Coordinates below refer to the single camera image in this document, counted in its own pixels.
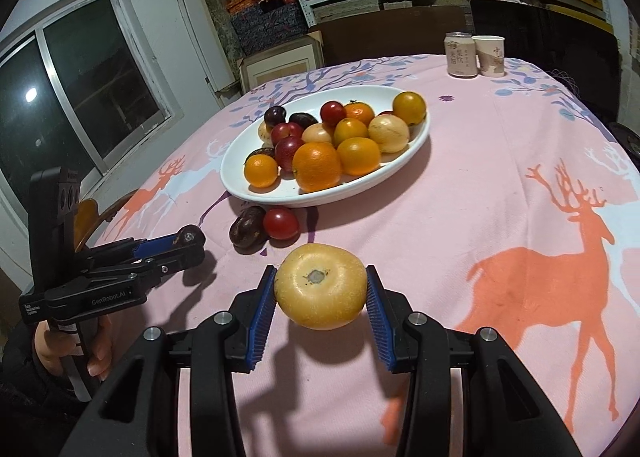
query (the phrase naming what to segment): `window frame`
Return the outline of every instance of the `window frame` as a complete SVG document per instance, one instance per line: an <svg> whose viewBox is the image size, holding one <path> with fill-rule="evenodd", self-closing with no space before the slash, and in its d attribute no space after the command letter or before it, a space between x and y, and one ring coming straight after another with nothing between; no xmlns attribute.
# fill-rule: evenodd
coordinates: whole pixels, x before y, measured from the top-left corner
<svg viewBox="0 0 640 457"><path fill-rule="evenodd" d="M146 40L131 0L110 0L120 32L159 110L143 124L136 127L104 158L98 153L95 145L82 128L71 103L66 97L44 37L44 29L48 25L94 1L95 0L59 0L27 20L5 39L0 41L1 68L4 63L17 54L23 47L33 40L36 40L40 57L49 76L49 82L65 113L66 119L76 133L82 147L94 163L94 168L82 179L80 185L81 198L89 195L103 179L108 177L110 173L117 168L127 154L135 151L136 148L148 139L151 134L154 134L159 127L166 126L176 119L181 118L183 115L177 100L175 100L162 74L151 46ZM28 224L28 214L6 180L2 170L0 170L0 204L8 211L17 227L20 228L23 233L27 234L28 230L26 225Z"/></svg>

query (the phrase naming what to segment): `beverage can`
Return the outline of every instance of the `beverage can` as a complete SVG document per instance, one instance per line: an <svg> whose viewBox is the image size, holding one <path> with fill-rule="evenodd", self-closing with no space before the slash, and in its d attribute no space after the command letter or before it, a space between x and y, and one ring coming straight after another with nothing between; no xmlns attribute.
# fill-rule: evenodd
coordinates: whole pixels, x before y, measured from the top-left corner
<svg viewBox="0 0 640 457"><path fill-rule="evenodd" d="M458 78L478 76L476 43L470 33L447 33L444 38L447 72Z"/></svg>

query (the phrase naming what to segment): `white deer print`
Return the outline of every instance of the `white deer print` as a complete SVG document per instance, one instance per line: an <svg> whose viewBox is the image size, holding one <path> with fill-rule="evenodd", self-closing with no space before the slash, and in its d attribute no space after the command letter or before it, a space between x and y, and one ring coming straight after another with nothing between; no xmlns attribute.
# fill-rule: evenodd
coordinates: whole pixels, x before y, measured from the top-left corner
<svg viewBox="0 0 640 457"><path fill-rule="evenodd" d="M201 166L197 170L186 170L184 172L180 172L180 174L174 176L177 177L175 180L171 180L167 185L160 190L153 201L158 199L161 195L168 197L164 204L160 206L158 210L154 212L154 215L161 213L158 217L158 220L155 221L155 225L153 229L149 232L149 235L153 235L154 231L158 227L158 225L162 222L162 219L169 213L171 208L174 207L177 198L187 193L189 190L198 185L201 181L203 181L211 172L219 172L220 166L222 165L222 158L225 155L226 149L231 143L227 143L218 147L215 152L212 152L213 146L217 143L217 140L213 140L207 145L207 156L209 156L209 161Z"/></svg>
<svg viewBox="0 0 640 457"><path fill-rule="evenodd" d="M596 209L596 213L602 217L616 240L615 244L604 243L607 257L609 257L609 279L633 306L636 314L640 315L640 305L631 297L622 279L622 262L625 249L640 247L640 229L629 225L630 220L640 217L640 174L633 163L625 159L610 144L606 144L602 150L609 161L599 160L594 154L593 148L585 149L588 158L591 158L595 163L610 172L622 176L624 180L629 181L638 197L638 200L626 204L607 203L603 208Z"/></svg>

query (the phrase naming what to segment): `yellow fruit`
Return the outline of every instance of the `yellow fruit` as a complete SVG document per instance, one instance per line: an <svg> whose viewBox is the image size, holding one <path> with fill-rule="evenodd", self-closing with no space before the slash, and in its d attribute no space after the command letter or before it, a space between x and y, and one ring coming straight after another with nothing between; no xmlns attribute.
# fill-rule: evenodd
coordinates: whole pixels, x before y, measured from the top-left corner
<svg viewBox="0 0 640 457"><path fill-rule="evenodd" d="M371 120L376 116L373 109L363 102L351 102L344 106L344 110L347 111L348 118L356 118L358 121L363 122L366 126L369 125Z"/></svg>
<svg viewBox="0 0 640 457"><path fill-rule="evenodd" d="M409 127L393 114L376 116L369 124L369 137L383 154L400 152L409 142Z"/></svg>
<svg viewBox="0 0 640 457"><path fill-rule="evenodd" d="M306 143L293 155L293 175L304 192L318 192L340 182L340 157L329 143Z"/></svg>
<svg viewBox="0 0 640 457"><path fill-rule="evenodd" d="M306 127L302 133L302 141L305 143L331 143L334 129L325 123L316 123Z"/></svg>
<svg viewBox="0 0 640 457"><path fill-rule="evenodd" d="M418 93L401 92L394 98L394 116L398 116L410 127L422 123L427 117L427 103Z"/></svg>
<svg viewBox="0 0 640 457"><path fill-rule="evenodd" d="M369 138L350 138L338 145L342 171L350 176L366 176L380 166L380 149Z"/></svg>
<svg viewBox="0 0 640 457"><path fill-rule="evenodd" d="M360 314L367 298L367 272L360 259L345 249L303 244L280 265L273 291L284 314L295 323L327 331Z"/></svg>
<svg viewBox="0 0 640 457"><path fill-rule="evenodd" d="M356 118L340 120L334 130L334 145L337 147L349 138L367 138L369 132L367 126Z"/></svg>
<svg viewBox="0 0 640 457"><path fill-rule="evenodd" d="M266 154L255 154L244 163L244 178L256 188L267 188L278 178L278 163Z"/></svg>
<svg viewBox="0 0 640 457"><path fill-rule="evenodd" d="M264 147L273 147L273 143L271 143L271 129L273 129L273 127L268 126L264 121L262 121L258 127L258 136L260 136Z"/></svg>

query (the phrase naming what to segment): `framed picture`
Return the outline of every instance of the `framed picture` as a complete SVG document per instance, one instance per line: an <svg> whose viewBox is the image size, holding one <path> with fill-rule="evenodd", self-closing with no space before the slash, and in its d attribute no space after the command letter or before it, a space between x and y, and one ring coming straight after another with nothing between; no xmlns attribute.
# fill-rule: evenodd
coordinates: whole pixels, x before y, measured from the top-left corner
<svg viewBox="0 0 640 457"><path fill-rule="evenodd" d="M300 74L324 66L319 40L305 35L256 53L238 62L242 93L276 78Z"/></svg>

